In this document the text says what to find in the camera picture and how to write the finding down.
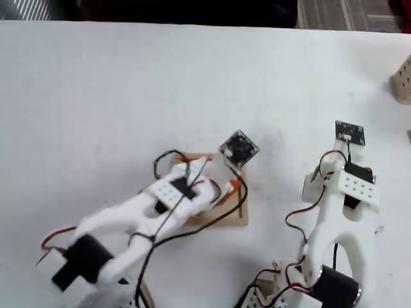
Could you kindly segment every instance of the black wire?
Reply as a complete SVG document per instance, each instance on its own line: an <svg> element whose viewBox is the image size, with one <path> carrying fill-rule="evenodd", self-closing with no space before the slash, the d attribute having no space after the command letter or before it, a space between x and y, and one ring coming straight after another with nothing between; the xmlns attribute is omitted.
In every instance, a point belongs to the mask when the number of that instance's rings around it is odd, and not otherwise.
<svg viewBox="0 0 411 308"><path fill-rule="evenodd" d="M335 243L334 245L334 256L333 256L333 270L337 268L337 250L338 250L338 244Z"/></svg>
<svg viewBox="0 0 411 308"><path fill-rule="evenodd" d="M220 199L220 197L221 197L221 195L222 195L223 192L222 192L220 186L216 183L216 181L210 179L210 182L211 182L212 184L214 184L214 186L217 187L217 189L218 189L218 194L217 194L217 196L210 201L210 203L212 203L212 202L215 202L215 201L217 201L218 199Z"/></svg>
<svg viewBox="0 0 411 308"><path fill-rule="evenodd" d="M190 183L190 185L187 187L187 189L184 191L184 194L182 194L180 200L176 203L176 205L172 208L172 210L168 213L168 215L166 216L166 218L163 220L163 222L161 223L160 227L157 229L157 231L155 232L155 234L151 237L151 242L152 242L152 247L150 248L150 251L148 252L146 259L144 260L143 263L143 267L141 268L141 272L139 275L139 279L137 281L137 285L136 285L136 291L134 293L134 299L136 302L136 307L139 308L139 297L141 294L141 284L143 283L143 277L146 271L146 268L148 266L148 263L150 262L150 258L152 256L152 253L154 252L154 249L159 246L156 245L155 240L157 237L157 234L160 232L161 228L164 226L164 224L167 222L167 220L170 218L170 216L174 213L175 209L179 206L179 204L181 203L181 201L184 199L184 197L186 197L186 194L188 193L188 191L194 186L195 181L198 179L198 177L201 175L201 172L204 170L206 164L208 163L209 159L207 158L207 160L204 162L203 166L201 167L200 171L198 172L197 176L194 178L194 180Z"/></svg>
<svg viewBox="0 0 411 308"><path fill-rule="evenodd" d="M242 296L240 297L240 299L238 300L238 302L236 303L234 308L240 308L241 305L243 305L243 303L245 301L245 298L247 297L247 294L249 293L250 289L252 287L254 287L254 288L258 287L258 285L257 285L258 277L266 271L269 271L271 273L277 273L277 274L280 273L280 271L278 269L272 269L272 268L266 268L266 269L263 269L263 270L259 271L258 274L256 275L256 277L253 279L253 281L245 288L245 291L243 292Z"/></svg>
<svg viewBox="0 0 411 308"><path fill-rule="evenodd" d="M157 173L157 164L159 163L159 161L160 161L162 158L164 158L165 156L170 155L170 154L172 154L172 153L179 154L179 155L184 159L185 163L187 164L187 166L186 166L186 174L184 175L184 177L185 177L185 178L188 178L188 175L190 174L190 166L189 166L190 163L189 163L188 158L187 158L183 153L181 153L180 151L177 151L177 150L169 150L169 151L164 152L162 155L158 156L158 157L154 160L153 167L154 167L154 177L155 177L156 180L159 180L159 179L161 178L161 176L159 176L159 174Z"/></svg>
<svg viewBox="0 0 411 308"><path fill-rule="evenodd" d="M347 140L347 148L348 148L348 162L351 162L351 150L349 149L349 140Z"/></svg>
<svg viewBox="0 0 411 308"><path fill-rule="evenodd" d="M155 232L154 236L156 237L157 234L160 232L161 228L166 224L167 220L170 218L170 216L174 213L175 209L179 206L179 204L181 203L181 201L184 199L184 197L186 197L186 194L189 192L189 190L194 186L195 181L197 181L197 179L200 177L201 173L203 172L204 168L206 167L206 164L208 163L208 157L207 160L204 162L203 166L201 167L200 171L198 172L197 176L194 178L194 180L191 182L190 185L188 185L186 191L184 191L184 194L182 194L180 200L177 202L177 204L174 206L174 208L170 211L170 213L168 213L167 217L165 220L162 221L160 227L157 229L157 231Z"/></svg>
<svg viewBox="0 0 411 308"><path fill-rule="evenodd" d="M244 196L243 196L243 198L240 200L240 202L238 202L238 204L237 204L235 207L233 207L231 210L228 210L226 213L218 216L216 219L210 221L209 223L206 223L205 225L201 226L200 228L197 228L197 229L194 230L194 231L185 232L185 233L181 233L181 234L176 234L176 235L167 237L167 238L165 238L165 239L162 239L161 241L158 241L157 243L154 244L155 247L158 247L158 246L160 246L160 245L162 245L162 244L165 244L165 243L167 243L167 242L169 242L169 241L171 241L171 240L173 240L173 239L180 239L181 237L186 237L186 236L189 236L189 235L197 234L197 233L199 233L200 231L203 231L204 229L206 229L206 228L210 227L211 225L213 225L213 224L219 222L220 220L224 219L225 217L227 217L227 216L230 215L231 213L235 212L238 208L240 208L240 207L243 205L245 199L247 199L247 195L248 195L248 191L249 191L249 190L248 190L248 187L247 187L247 185L245 184L243 178L242 178L239 174L237 174L237 172L236 172L235 170L233 170L232 168L230 168L230 170L231 170L231 172L233 172L233 173L237 176L237 179L238 179L238 180L241 182L241 184L244 186L245 192L244 192Z"/></svg>

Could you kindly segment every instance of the tabletop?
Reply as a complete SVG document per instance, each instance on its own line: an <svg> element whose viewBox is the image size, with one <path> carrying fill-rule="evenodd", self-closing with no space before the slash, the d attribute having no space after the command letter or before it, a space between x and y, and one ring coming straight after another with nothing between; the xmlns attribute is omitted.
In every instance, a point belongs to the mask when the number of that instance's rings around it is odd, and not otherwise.
<svg viewBox="0 0 411 308"><path fill-rule="evenodd" d="M242 129L261 148L247 165L249 225L172 241L145 276L157 307L232 307L273 259L297 258L284 217L308 205L303 179L335 120L364 126L381 189L375 307L411 301L411 107L388 83L408 35L2 21L0 42L3 303L57 307L34 270L45 234L135 195L165 150L214 152ZM317 212L294 221L309 230Z"/></svg>

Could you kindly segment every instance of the small pcb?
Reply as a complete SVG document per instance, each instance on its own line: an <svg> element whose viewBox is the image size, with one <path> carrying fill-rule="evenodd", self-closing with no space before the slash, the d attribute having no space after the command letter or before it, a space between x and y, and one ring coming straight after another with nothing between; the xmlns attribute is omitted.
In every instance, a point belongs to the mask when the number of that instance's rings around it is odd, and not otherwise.
<svg viewBox="0 0 411 308"><path fill-rule="evenodd" d="M335 139L365 146L364 127L335 121Z"/></svg>
<svg viewBox="0 0 411 308"><path fill-rule="evenodd" d="M235 132L218 149L237 170L259 151L259 148L241 130Z"/></svg>

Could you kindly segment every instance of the plywood piece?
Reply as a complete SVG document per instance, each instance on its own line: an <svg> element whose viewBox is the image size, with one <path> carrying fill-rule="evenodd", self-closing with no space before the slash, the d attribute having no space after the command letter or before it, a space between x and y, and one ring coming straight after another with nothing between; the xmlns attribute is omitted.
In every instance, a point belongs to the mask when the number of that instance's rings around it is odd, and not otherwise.
<svg viewBox="0 0 411 308"><path fill-rule="evenodd" d="M188 159L191 158L200 158L201 156L208 156L209 153L185 153ZM179 160L180 155L175 155L173 159L173 164L180 162ZM241 168L241 177L244 179L244 182L247 183L247 176L245 174L245 168ZM241 187L239 192L233 194L227 201L223 204L214 207L212 210L201 212L197 216L191 216L187 220L187 225L205 225L210 221L216 219L217 217L221 216L222 214L228 212L233 207L235 207L238 202L240 202L241 198L244 196L244 188ZM221 221L215 223L213 226L247 226L249 223L249 213L248 213L248 206L247 206L247 199L233 213L228 215L227 217L223 218Z"/></svg>

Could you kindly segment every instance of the cable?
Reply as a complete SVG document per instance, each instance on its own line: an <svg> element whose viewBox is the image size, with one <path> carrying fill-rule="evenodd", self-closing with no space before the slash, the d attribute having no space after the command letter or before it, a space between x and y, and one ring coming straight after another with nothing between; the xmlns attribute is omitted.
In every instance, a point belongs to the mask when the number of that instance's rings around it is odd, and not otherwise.
<svg viewBox="0 0 411 308"><path fill-rule="evenodd" d="M220 186L217 184L216 181L210 179L210 182L211 182L212 184L214 184L214 186L217 187L217 189L218 189L218 194L217 194L217 196L210 201L210 203L213 203L213 202L217 201L218 199L220 199L220 197L221 197L221 195L222 195L223 192L222 192Z"/></svg>
<svg viewBox="0 0 411 308"><path fill-rule="evenodd" d="M243 205L245 199L247 199L248 187L247 187L247 185L245 184L243 178L242 178L239 174L237 174L237 172L236 172L235 170L233 170L232 168L230 168L230 170L231 170L231 172L233 172L233 173L237 176L237 179L238 179L238 180L241 182L241 184L244 186L245 192L244 192L244 196L243 196L243 198L240 200L240 202L238 202L238 204L237 204L235 207L233 207L231 210L228 210L226 213L218 216L216 219L210 221L209 223L206 223L205 225L197 228L196 230L190 231L190 232L186 232L186 233L176 234L176 235L167 237L167 238L165 238L165 239L163 239L163 240L158 241L157 243L155 243L155 247L158 247L158 246L160 246L160 245L162 245L162 244L165 244L165 243L167 243L168 241L171 241L171 240L173 240L173 239L179 239L179 238L181 238L181 237L186 237L186 236L189 236L189 235L197 234L197 233L199 233L200 231L203 231L204 229L206 229L206 228L210 227L211 225L213 225L213 224L219 222L220 220L224 219L225 217L227 217L228 215L230 215L231 213L233 213L234 211L236 211L238 208L240 208L240 207Z"/></svg>
<svg viewBox="0 0 411 308"><path fill-rule="evenodd" d="M156 180L159 180L159 179L161 178L161 176L157 173L157 164L159 163L159 161L160 161L162 158L164 158L165 156L170 155L170 154L172 154L172 153L179 154L179 155L184 159L184 161L186 162L187 166L186 166L186 174L184 175L184 178L188 178L188 175L190 174L190 163L189 163L188 158L187 158L183 153L181 153L180 151L177 151L177 150L169 150L169 151L164 152L162 155L158 156L158 157L154 160L154 163L153 163L153 166L154 166L154 177L155 177Z"/></svg>
<svg viewBox="0 0 411 308"><path fill-rule="evenodd" d="M338 244L335 243L334 245L334 255L333 255L333 270L337 268L337 250L338 250Z"/></svg>
<svg viewBox="0 0 411 308"><path fill-rule="evenodd" d="M325 191L326 191L326 186L323 185L323 186L322 186L321 195L320 195L320 197L318 198L318 200L317 200L313 205L311 205L311 206L309 206L309 207L306 207L305 209L295 210L295 211L289 213L289 214L285 217L285 223L286 223L289 227L292 227L292 228L294 228L294 229L297 229L297 230L299 230L299 231L302 233L302 236L303 236L303 238L304 238L304 242L305 242L305 243L307 243L307 237L306 237L306 233L304 232L304 230L303 230L302 228L296 226L296 225L293 225L293 224L289 223L289 222L288 222L288 218L290 218L290 217L293 216L294 214L299 214L299 213L303 213L303 212L308 212L309 210L314 209L314 208L320 203L320 201L321 201L321 199L322 199Z"/></svg>
<svg viewBox="0 0 411 308"><path fill-rule="evenodd" d="M158 233L160 232L161 228L164 226L164 224L167 222L167 220L170 218L170 216L174 213L175 209L179 206L179 204L181 203L181 201L184 199L184 197L186 197L187 192L195 185L198 177L201 175L202 171L204 170L206 164L208 163L209 159L207 158L207 160L204 162L203 166L201 167L200 171L198 172L197 176L194 178L194 180L188 185L186 191L184 192L184 194L182 194L180 200L176 203L176 205L172 208L172 210L168 213L168 215L166 216L166 218L162 221L160 227L157 229L157 231L154 233L154 235L151 237L151 241L152 241L152 247L150 248L150 251L148 252L146 259L144 260L143 263L143 267L141 268L141 272L137 281L137 285L136 285L136 291L134 293L134 299L135 299L135 303L136 303L136 307L139 308L139 296L141 294L141 284L143 283L143 277L146 271L146 268L148 266L148 263L150 262L150 258L152 256L152 253L154 252L154 249L156 247L158 247L159 245L155 244L155 240L156 237L158 235Z"/></svg>
<svg viewBox="0 0 411 308"><path fill-rule="evenodd" d="M347 139L348 162L351 162L351 150L349 149L349 140Z"/></svg>
<svg viewBox="0 0 411 308"><path fill-rule="evenodd" d="M275 273L275 274L280 274L280 272L281 272L281 271L278 270L278 269L271 269L271 268L266 268L266 269L263 269L263 270L259 271L258 274L255 276L255 278L252 280L252 282L245 288L245 291L243 292L243 294L242 294L242 296L240 297L240 299L237 301L237 303L236 303L236 305L234 306L234 308L240 308L240 307L241 307L241 305L244 303L245 298L247 297L247 294L249 293L250 289L251 289L252 287L253 287L253 288L257 288L257 287L258 287L257 284L256 284L258 277L259 277L262 273L264 273L264 272L266 272L266 271L269 271L269 272Z"/></svg>
<svg viewBox="0 0 411 308"><path fill-rule="evenodd" d="M321 156L321 158L320 158L320 164L319 164L319 173L320 173L320 176L321 176L322 178L323 178L323 176L322 176L322 172L321 172L321 162L322 162L322 160L324 159L325 156L327 156L327 155L329 155L329 154L332 154L332 153L339 153L339 154L341 154L341 155L344 157L345 163L347 163L347 158L345 157L344 153L342 153L340 150L331 150L331 151L325 152L325 153Z"/></svg>
<svg viewBox="0 0 411 308"><path fill-rule="evenodd" d="M298 283L293 283L289 286L286 286L284 289L282 289L272 300L270 303L268 303L268 305L261 305L264 308L269 308L269 307L273 307L274 304L280 299L280 297L289 289L294 289L295 287L298 287L300 284Z"/></svg>
<svg viewBox="0 0 411 308"><path fill-rule="evenodd" d="M205 224L205 225L197 228L196 230L191 231L191 232L185 232L185 233L182 233L182 234L173 235L173 236L167 237L167 238L165 238L165 239L163 239L163 240L161 240L161 241L159 241L159 242L157 242L157 243L153 243L152 249L150 249L149 254L147 255L146 259L144 260L143 268L142 268L142 270L141 270L141 272L140 272L140 276L139 276L139 281L137 282L136 291L135 291L135 295L134 295L135 300L136 300L136 305L137 305L137 303L138 303L138 297L139 297L139 293L140 293L140 290L139 290L139 289L140 289L141 283L142 283L142 281L143 281L143 276L144 276L145 270L146 270L146 268L147 268L148 262L149 262L149 260L150 260L151 254L153 253L153 251L154 251L155 248L157 248L158 246L160 246L160 245L162 245L162 244L165 244L165 243L167 243L167 242L169 242L169 241L171 241L171 240L173 240L173 239L179 239L179 238L181 238L181 237L186 237L186 236L189 236L189 235L197 234L197 233L199 233L200 231L202 231L202 230L210 227L211 225L213 225L213 224L219 222L220 220L222 220L223 218L227 217L228 215L230 215L231 213L233 213L235 210L237 210L238 208L240 208L240 207L243 205L244 201L247 199L248 187L247 187L246 183L244 182L243 178L242 178L235 170L233 170L233 168L230 168L230 170L231 170L231 172L234 173L234 175L237 177L237 179L238 179L238 180L241 182L241 184L244 186L245 192L244 192L243 198L242 198L242 199L240 200L240 202L238 202L238 204L237 204L235 207L233 207L231 210L228 210L226 213L220 215L219 217L217 217L216 219L210 221L209 223L207 223L207 224Z"/></svg>
<svg viewBox="0 0 411 308"><path fill-rule="evenodd" d="M300 261L289 263L289 264L287 264L287 266L285 267L285 279L286 279L287 284L288 284L289 286L292 285L293 283L291 283L290 277L288 276L288 268L290 268L291 266L298 266L298 265L300 265L302 262L304 262L305 258L306 258L306 256L303 255L302 258L300 259ZM301 290L297 290L297 291L305 292L305 293L311 292L311 288L310 288L310 287L304 287L302 284L299 284L298 287L301 288L303 291L301 291Z"/></svg>
<svg viewBox="0 0 411 308"><path fill-rule="evenodd" d="M50 251L50 249L54 248L54 249L57 249L59 252L64 253L64 252L66 251L66 249L61 248L61 247L57 247L57 246L46 246L46 244L47 244L52 238L54 238L56 235L73 231L75 228L77 228L77 226L68 227L68 228L63 228L63 229L54 231L53 233L47 235L47 236L43 239L43 241L41 242L41 246L40 246L41 249L42 249L42 250L45 250L45 251Z"/></svg>

